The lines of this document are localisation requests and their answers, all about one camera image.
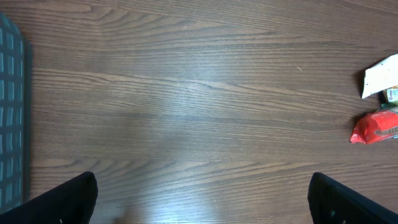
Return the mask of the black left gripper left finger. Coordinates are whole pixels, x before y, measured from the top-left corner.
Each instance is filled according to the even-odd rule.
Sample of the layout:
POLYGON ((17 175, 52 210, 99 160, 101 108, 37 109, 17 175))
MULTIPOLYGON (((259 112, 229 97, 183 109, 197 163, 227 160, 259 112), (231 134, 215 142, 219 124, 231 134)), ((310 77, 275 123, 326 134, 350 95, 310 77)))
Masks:
POLYGON ((1 214, 1 224, 88 224, 97 197, 94 173, 84 172, 1 214))

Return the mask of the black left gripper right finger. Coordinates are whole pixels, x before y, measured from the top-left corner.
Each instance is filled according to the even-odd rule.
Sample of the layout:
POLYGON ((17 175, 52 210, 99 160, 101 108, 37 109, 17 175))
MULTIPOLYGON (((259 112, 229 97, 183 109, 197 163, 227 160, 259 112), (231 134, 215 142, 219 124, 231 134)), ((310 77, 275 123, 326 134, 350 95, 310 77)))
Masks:
POLYGON ((316 172, 308 188, 314 224, 397 224, 397 214, 329 176, 316 172))

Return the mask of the orange pasta package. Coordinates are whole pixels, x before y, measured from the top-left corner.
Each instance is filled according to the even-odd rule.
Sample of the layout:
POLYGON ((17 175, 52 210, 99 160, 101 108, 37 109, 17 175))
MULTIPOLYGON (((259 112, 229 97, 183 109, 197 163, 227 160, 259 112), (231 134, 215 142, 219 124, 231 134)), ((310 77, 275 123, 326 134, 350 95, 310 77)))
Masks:
POLYGON ((369 113, 354 126, 351 143, 373 144, 397 137, 397 107, 369 113))

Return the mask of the green snack packet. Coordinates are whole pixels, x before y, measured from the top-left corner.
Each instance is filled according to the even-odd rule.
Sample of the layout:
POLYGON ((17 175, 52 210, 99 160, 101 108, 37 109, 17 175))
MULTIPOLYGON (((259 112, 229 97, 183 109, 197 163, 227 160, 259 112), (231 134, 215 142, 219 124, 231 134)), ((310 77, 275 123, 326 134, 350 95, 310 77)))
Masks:
POLYGON ((394 86, 392 88, 385 89, 383 91, 384 96, 388 103, 397 103, 398 102, 398 88, 394 86))

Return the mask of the white tube gold cap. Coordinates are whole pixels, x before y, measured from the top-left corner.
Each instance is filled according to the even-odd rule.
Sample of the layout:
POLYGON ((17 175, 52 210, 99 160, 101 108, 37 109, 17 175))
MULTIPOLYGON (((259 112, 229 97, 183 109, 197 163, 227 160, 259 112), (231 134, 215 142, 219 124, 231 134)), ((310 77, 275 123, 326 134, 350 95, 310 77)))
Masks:
POLYGON ((397 54, 391 55, 364 74, 362 99, 397 85, 397 54))

